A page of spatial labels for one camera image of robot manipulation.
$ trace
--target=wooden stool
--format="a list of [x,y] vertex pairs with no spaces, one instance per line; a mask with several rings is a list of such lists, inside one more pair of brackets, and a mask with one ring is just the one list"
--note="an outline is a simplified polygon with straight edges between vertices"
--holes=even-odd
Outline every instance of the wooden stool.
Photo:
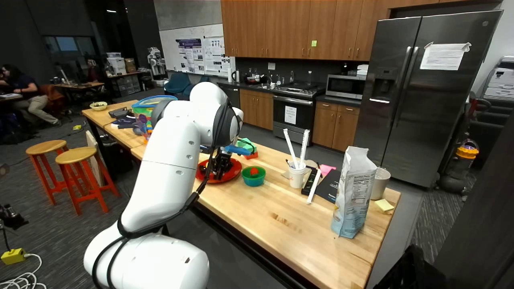
[[[91,165],[88,161],[90,157],[96,158],[99,173],[106,179],[104,185],[98,184]],[[119,195],[119,190],[114,185],[107,168],[99,160],[95,147],[74,147],[59,153],[54,160],[59,165],[61,173],[64,174],[67,192],[70,195],[77,214],[80,214],[80,202],[95,198],[98,200],[101,211],[109,210],[107,203],[101,195],[101,190],[109,189],[114,195]]]
[[38,144],[33,144],[25,149],[25,153],[29,155],[37,176],[43,184],[46,197],[48,197],[50,203],[53,203],[53,205],[56,203],[53,193],[64,190],[66,182],[64,182],[64,179],[56,179],[54,171],[53,171],[51,165],[48,163],[46,153],[48,152],[61,153],[66,149],[67,149],[66,139],[50,139],[50,141],[38,142]]

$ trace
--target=paper sign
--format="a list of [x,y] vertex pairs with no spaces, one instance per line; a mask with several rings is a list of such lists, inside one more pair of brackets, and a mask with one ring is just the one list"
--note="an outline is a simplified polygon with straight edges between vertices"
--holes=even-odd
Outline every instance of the paper sign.
[[470,43],[430,43],[424,47],[421,67],[424,70],[458,70]]
[[295,124],[295,112],[297,112],[297,107],[286,105],[284,107],[284,121]]

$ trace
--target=cup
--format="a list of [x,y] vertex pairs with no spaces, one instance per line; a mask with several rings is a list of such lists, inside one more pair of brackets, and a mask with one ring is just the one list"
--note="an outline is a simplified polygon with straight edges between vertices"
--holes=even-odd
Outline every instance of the cup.
[[376,168],[369,198],[382,198],[388,177],[388,169],[385,169],[384,166]]
[[303,168],[289,166],[289,185],[302,187],[305,173],[307,173],[305,166]]

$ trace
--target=stainless steel refrigerator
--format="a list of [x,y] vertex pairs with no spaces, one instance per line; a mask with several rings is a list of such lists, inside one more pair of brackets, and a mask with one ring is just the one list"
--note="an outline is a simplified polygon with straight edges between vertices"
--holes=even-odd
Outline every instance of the stainless steel refrigerator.
[[430,187],[501,10],[377,22],[355,144],[393,177]]

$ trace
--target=white wall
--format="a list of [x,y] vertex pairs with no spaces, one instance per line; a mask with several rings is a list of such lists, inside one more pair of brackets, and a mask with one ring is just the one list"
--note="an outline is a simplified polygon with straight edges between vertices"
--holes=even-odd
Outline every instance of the white wall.
[[482,62],[477,78],[470,88],[478,96],[483,92],[483,84],[486,84],[485,81],[499,59],[507,54],[514,55],[514,0],[503,0],[498,7],[503,9],[503,15],[498,22],[485,60]]

